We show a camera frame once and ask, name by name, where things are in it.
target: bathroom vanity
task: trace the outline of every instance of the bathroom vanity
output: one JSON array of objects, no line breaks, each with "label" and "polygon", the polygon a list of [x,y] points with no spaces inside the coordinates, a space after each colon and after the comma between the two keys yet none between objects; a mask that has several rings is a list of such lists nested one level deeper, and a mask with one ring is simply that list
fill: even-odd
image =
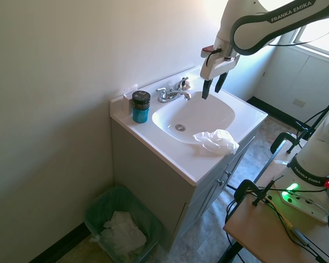
[{"label": "bathroom vanity", "polygon": [[[122,111],[122,97],[110,102],[114,175],[163,223],[161,244],[170,249],[219,196],[267,114],[211,87],[201,98],[200,69],[186,71],[143,88],[151,94],[149,119],[137,124]],[[191,100],[157,101],[156,89],[189,77]],[[176,129],[180,124],[185,129]],[[192,137],[227,130],[240,145],[235,155],[211,153]]]}]

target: blue jar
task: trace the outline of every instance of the blue jar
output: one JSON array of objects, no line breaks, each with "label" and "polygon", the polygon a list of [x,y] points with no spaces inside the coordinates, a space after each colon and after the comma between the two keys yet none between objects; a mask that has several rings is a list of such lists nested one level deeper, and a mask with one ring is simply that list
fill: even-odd
[{"label": "blue jar", "polygon": [[142,90],[133,93],[133,121],[144,123],[148,120],[150,98],[150,94]]}]

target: white cabinet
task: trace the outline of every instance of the white cabinet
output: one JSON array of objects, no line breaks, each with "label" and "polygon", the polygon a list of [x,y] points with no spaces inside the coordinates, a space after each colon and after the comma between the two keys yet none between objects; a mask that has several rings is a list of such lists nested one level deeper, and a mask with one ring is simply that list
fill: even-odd
[{"label": "white cabinet", "polygon": [[170,249],[225,189],[257,129],[240,142],[236,155],[224,157],[192,186],[112,120],[115,183],[129,189],[163,223],[161,245]]}]

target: baseboard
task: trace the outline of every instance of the baseboard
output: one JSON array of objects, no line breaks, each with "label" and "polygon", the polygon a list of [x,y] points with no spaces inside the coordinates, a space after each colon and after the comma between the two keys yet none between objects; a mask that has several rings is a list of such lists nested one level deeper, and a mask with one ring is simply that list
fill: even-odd
[{"label": "baseboard", "polygon": [[82,223],[39,256],[31,260],[30,263],[55,263],[89,235],[89,229]]},{"label": "baseboard", "polygon": [[252,97],[247,102],[252,106],[255,106],[256,108],[259,108],[260,110],[268,113],[273,118],[276,118],[281,122],[284,122],[285,124],[291,126],[296,130],[299,130],[300,132],[302,131],[300,129],[300,126],[296,124],[296,122],[302,123],[301,121],[290,116],[289,114],[286,114],[285,112],[282,112],[281,110],[278,110],[276,107],[269,105],[263,100],[257,99],[256,97]]}]

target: cabinet door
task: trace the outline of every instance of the cabinet door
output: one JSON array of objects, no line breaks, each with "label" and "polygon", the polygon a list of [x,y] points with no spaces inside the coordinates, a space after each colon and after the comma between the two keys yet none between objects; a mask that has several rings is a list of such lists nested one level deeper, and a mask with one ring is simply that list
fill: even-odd
[{"label": "cabinet door", "polygon": [[226,188],[226,185],[228,184],[228,181],[232,177],[233,173],[235,172],[236,168],[239,166],[239,163],[241,162],[243,156],[245,155],[248,147],[252,143],[254,138],[251,139],[251,141],[248,142],[248,144],[239,152],[237,156],[234,157],[234,159],[227,165],[226,169],[222,172],[221,179],[217,180],[217,187],[212,193],[212,196],[210,197],[205,209],[202,211],[202,214],[206,211],[206,209],[213,203],[213,201],[222,193],[222,191]]},{"label": "cabinet door", "polygon": [[222,177],[223,173],[220,173],[191,204],[185,205],[182,212],[184,220],[181,223],[180,230],[178,232],[179,235],[184,234],[187,229],[196,221],[196,219],[202,215],[203,211],[206,210],[206,206],[211,199],[213,192],[219,185],[218,181],[221,181]]}]

